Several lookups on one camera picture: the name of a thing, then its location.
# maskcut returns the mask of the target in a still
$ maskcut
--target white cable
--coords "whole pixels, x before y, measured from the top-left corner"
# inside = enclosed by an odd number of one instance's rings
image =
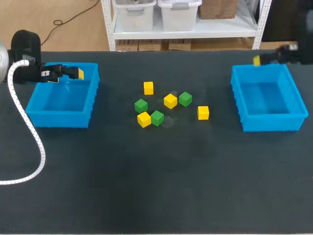
[[[34,173],[32,173],[31,175],[24,177],[24,178],[21,178],[21,179],[17,179],[17,180],[0,181],[0,185],[12,185],[12,184],[18,184],[18,183],[22,183],[22,182],[31,180],[42,171],[42,169],[45,165],[45,148],[44,148],[44,145],[43,145],[41,139],[39,138],[35,127],[33,126],[31,121],[29,120],[27,114],[25,113],[25,110],[21,106],[21,103],[20,103],[20,101],[19,101],[19,99],[15,93],[14,86],[13,86],[14,71],[18,67],[21,67],[21,66],[29,66],[29,61],[28,60],[20,60],[20,61],[14,63],[10,67],[9,72],[8,72],[8,79],[7,79],[8,87],[9,87],[10,94],[12,96],[12,99],[13,99],[18,111],[20,112],[20,114],[21,114],[22,118],[24,119],[26,125],[28,126],[30,132],[33,134],[35,141],[37,142],[37,145],[38,145],[39,151],[40,151],[40,155],[41,155],[41,161],[40,161],[40,165],[37,168],[37,170]]]

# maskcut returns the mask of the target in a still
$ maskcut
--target storage box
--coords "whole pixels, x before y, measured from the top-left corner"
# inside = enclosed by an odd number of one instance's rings
[[[160,51],[162,49],[161,39],[139,40],[139,51]]]
[[[308,116],[286,65],[233,66],[231,86],[244,132],[297,131]]]
[[[232,19],[237,13],[238,0],[202,0],[200,19]]]
[[[157,0],[113,0],[125,32],[151,31]]]
[[[191,39],[170,39],[168,49],[170,49],[170,50],[190,50],[191,49]]]
[[[193,30],[202,0],[158,0],[164,31]]]
[[[116,44],[117,51],[138,51],[139,40],[118,40]]]
[[[94,63],[47,63],[78,66],[84,80],[64,75],[59,83],[38,83],[26,113],[36,127],[88,128],[99,84],[98,65]]]

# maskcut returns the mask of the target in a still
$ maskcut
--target wooden floor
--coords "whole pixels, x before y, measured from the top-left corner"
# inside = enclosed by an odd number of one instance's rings
[[[0,40],[7,48],[20,29],[36,32],[43,42],[54,20],[66,21],[89,8],[96,0],[0,0]],[[192,50],[251,49],[253,39],[196,39]],[[282,43],[262,43],[261,49],[274,49]],[[56,29],[42,51],[107,51],[108,39],[101,3]]]

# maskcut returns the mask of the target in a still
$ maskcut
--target yellow cube in gripper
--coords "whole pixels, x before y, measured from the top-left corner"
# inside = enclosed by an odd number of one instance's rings
[[[177,105],[177,97],[172,94],[168,94],[164,97],[164,105],[169,109],[173,109]]]
[[[198,120],[209,120],[209,107],[199,106],[198,107]]]
[[[145,95],[153,94],[153,82],[144,82],[143,90]]]
[[[151,124],[151,117],[147,112],[143,112],[137,116],[137,121],[142,128]]]

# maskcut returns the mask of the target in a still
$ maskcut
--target white shelf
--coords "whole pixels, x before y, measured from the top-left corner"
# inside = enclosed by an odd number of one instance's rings
[[[234,19],[200,20],[197,15],[196,25],[192,31],[164,32],[159,7],[155,7],[152,31],[123,32],[117,13],[113,19],[113,29],[114,39],[231,38],[255,37],[257,24],[245,0],[239,0]]]

